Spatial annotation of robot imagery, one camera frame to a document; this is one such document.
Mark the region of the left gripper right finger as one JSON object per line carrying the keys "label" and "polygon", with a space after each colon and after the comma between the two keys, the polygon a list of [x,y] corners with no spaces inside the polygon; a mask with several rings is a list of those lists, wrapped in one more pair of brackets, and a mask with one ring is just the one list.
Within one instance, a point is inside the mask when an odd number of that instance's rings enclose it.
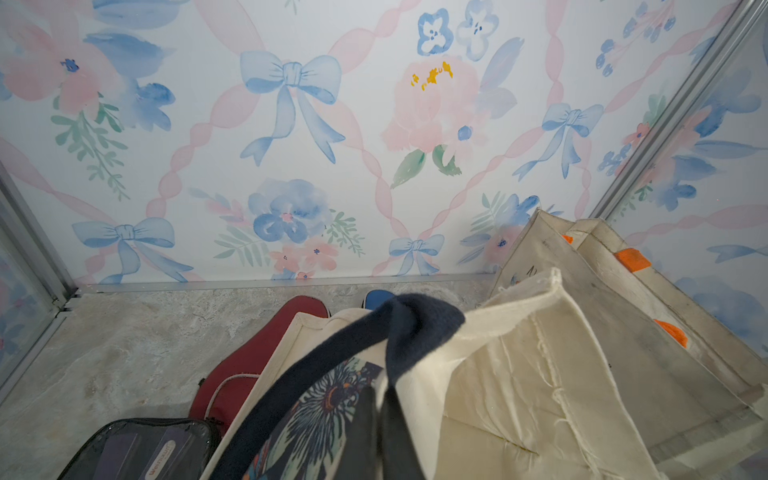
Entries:
{"label": "left gripper right finger", "polygon": [[393,387],[387,389],[380,410],[380,456],[384,480],[425,480]]}

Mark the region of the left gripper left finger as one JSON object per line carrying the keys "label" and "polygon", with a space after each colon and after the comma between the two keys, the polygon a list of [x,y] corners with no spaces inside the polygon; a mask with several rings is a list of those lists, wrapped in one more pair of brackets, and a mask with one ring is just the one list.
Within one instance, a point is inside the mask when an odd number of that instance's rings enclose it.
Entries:
{"label": "left gripper left finger", "polygon": [[374,480],[378,468],[378,409],[376,391],[365,387],[359,394],[346,441],[337,462],[334,480]]}

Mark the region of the cream canvas bag navy handles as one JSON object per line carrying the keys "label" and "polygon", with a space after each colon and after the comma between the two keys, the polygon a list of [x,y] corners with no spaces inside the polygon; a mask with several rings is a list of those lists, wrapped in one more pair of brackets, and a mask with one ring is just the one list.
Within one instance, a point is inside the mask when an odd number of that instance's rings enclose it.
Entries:
{"label": "cream canvas bag navy handles", "polygon": [[396,390],[425,479],[657,479],[561,272],[462,312],[424,294],[297,314],[204,470],[333,479],[361,390]]}

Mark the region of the maroon ping pong paddle case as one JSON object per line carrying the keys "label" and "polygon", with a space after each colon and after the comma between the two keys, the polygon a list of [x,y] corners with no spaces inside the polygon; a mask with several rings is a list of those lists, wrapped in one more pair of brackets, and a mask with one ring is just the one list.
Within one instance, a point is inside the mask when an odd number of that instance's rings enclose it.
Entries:
{"label": "maroon ping pong paddle case", "polygon": [[300,295],[287,301],[261,330],[200,382],[188,416],[213,422],[224,435],[299,313],[330,316],[327,306],[317,298]]}

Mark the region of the blue ping pong paddle case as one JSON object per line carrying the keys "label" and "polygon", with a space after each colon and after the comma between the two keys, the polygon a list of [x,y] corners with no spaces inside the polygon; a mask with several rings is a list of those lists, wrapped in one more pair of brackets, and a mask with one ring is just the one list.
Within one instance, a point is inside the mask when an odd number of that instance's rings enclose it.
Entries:
{"label": "blue ping pong paddle case", "polygon": [[367,292],[362,301],[362,307],[366,310],[376,310],[387,301],[394,298],[395,295],[387,290],[375,289]]}

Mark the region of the cream canvas bag orange handles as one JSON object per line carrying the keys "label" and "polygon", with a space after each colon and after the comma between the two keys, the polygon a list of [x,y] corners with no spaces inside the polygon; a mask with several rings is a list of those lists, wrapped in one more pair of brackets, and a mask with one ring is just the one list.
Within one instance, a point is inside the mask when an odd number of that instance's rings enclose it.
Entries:
{"label": "cream canvas bag orange handles", "polygon": [[766,365],[606,222],[540,210],[511,236],[497,285],[559,269],[664,474],[706,479],[766,448]]}

